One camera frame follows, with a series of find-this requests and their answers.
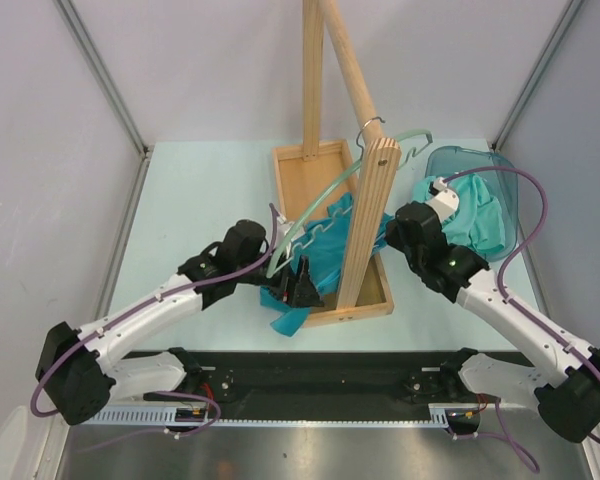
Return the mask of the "dark teal t shirt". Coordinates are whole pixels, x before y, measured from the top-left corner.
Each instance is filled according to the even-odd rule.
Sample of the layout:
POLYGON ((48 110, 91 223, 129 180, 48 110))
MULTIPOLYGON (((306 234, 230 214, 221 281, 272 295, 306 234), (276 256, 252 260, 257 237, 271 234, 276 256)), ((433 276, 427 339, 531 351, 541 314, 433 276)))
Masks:
MULTIPOLYGON (((339 287, 352 207, 352 194, 343 194, 327 207, 325 218, 309 221, 305 233, 293 241, 293 246, 301 244, 301 247, 294 253, 291 266, 296 269, 299 256, 306 256, 311 281, 323 297, 336 293, 339 287)), ((311 312, 310 308, 287 306, 276 300, 265 288, 260 289, 260 305, 279 313, 270 326, 276 333, 286 337, 293 336, 307 321, 311 312)))

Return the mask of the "light teal t shirt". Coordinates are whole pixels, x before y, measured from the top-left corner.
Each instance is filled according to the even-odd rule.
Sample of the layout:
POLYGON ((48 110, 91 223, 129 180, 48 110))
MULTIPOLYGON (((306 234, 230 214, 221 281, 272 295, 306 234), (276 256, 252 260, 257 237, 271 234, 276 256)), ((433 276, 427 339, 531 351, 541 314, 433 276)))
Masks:
POLYGON ((502 206, 487 182, 478 174, 453 180, 459 196, 458 210, 442 222, 447 241, 469 247, 488 261, 505 253, 507 245, 502 206))

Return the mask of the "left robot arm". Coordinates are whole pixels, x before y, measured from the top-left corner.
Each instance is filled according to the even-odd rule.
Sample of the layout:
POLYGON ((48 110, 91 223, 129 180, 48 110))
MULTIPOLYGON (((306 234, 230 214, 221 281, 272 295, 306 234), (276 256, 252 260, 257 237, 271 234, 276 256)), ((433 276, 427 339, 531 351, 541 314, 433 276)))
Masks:
POLYGON ((275 219, 267 233, 252 220, 239 220, 224 238, 187 259, 152 293, 115 314, 72 328, 61 322, 46 335, 30 400, 31 412, 45 394, 52 413, 67 424, 82 424, 110 402, 133 397, 149 401, 194 397, 205 374, 194 355, 181 347, 130 357, 140 343, 176 322, 234 294, 237 286, 260 287, 289 307, 312 308, 323 301, 310 278, 309 260, 294 265, 292 242, 298 224, 275 219))

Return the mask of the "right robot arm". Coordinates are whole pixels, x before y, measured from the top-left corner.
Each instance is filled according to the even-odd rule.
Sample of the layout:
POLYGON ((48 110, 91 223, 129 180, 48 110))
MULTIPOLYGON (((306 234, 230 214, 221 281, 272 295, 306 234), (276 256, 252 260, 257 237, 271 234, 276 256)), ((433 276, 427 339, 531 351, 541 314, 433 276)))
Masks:
POLYGON ((456 366, 441 376, 449 399, 487 394, 538 413, 567 441, 593 435, 600 424, 600 347, 521 301, 472 250, 448 243, 430 204, 398 209, 386 239, 430 290, 481 318, 530 363, 524 367, 463 349, 456 366))

